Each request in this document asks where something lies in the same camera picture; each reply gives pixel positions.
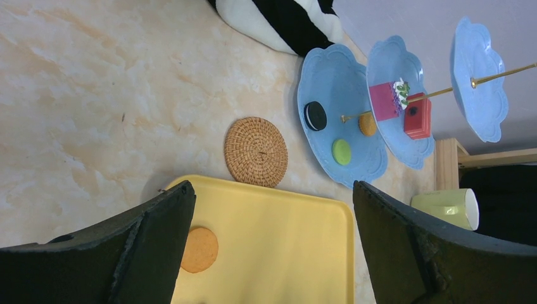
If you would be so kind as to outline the black macaron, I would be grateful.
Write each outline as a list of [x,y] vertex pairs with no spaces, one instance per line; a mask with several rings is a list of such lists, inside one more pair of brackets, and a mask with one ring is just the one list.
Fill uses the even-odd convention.
[[305,105],[304,118],[308,128],[313,131],[324,130],[327,126],[327,115],[318,101],[311,101]]

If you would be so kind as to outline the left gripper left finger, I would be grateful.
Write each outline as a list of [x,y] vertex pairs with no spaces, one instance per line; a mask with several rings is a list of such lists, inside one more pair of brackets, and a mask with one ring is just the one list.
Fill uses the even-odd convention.
[[170,303],[196,195],[184,180],[85,229],[1,249],[2,303]]

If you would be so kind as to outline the red striped cake slice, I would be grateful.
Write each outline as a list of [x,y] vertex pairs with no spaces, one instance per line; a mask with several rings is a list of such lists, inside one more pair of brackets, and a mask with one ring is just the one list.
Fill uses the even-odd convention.
[[405,109],[403,129],[413,139],[424,139],[431,136],[432,103],[428,98],[409,103]]

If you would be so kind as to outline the purple triangular cake slice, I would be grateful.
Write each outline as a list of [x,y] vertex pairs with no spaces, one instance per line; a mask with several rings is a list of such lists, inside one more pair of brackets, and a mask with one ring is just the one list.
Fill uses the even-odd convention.
[[372,110],[377,121],[399,117],[408,106],[410,87],[402,78],[369,87]]

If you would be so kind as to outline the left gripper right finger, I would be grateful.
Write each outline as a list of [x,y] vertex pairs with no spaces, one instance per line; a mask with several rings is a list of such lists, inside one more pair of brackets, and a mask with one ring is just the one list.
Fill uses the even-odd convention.
[[353,206],[377,303],[535,303],[536,248],[478,234],[364,181]]

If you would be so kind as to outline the yellow plastic tray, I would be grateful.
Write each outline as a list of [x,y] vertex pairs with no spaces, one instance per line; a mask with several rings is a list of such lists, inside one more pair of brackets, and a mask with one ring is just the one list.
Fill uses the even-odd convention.
[[217,237],[215,262],[181,270],[173,303],[353,303],[355,219],[338,200],[201,175],[193,227]]

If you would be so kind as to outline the blue three-tier cake stand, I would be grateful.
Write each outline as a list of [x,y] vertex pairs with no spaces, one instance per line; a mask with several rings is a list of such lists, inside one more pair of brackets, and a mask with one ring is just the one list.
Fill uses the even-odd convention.
[[[502,136],[509,102],[503,81],[509,71],[493,49],[488,29],[463,18],[459,21],[450,51],[452,93],[465,120],[480,140],[498,142]],[[408,105],[428,98],[424,88],[424,71],[418,57],[407,50],[398,35],[377,42],[371,49],[367,65],[357,62],[350,49],[335,44],[315,48],[305,57],[298,83],[297,105],[307,141],[325,173],[337,183],[352,187],[355,181],[373,181],[385,173],[388,155],[409,168],[419,170],[434,149],[430,137],[413,140],[403,129],[404,112],[397,118],[377,121],[372,110],[369,87],[402,78],[410,87]],[[327,115],[324,130],[308,128],[304,107],[318,101]],[[359,116],[371,112],[377,126],[374,136],[364,136]],[[332,157],[336,139],[351,147],[351,162],[342,166]]]

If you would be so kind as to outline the green macaron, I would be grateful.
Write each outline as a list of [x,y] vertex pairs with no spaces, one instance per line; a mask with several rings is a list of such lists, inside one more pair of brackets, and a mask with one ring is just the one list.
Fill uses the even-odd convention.
[[332,144],[332,157],[339,165],[348,165],[352,157],[349,143],[344,139],[336,139]]

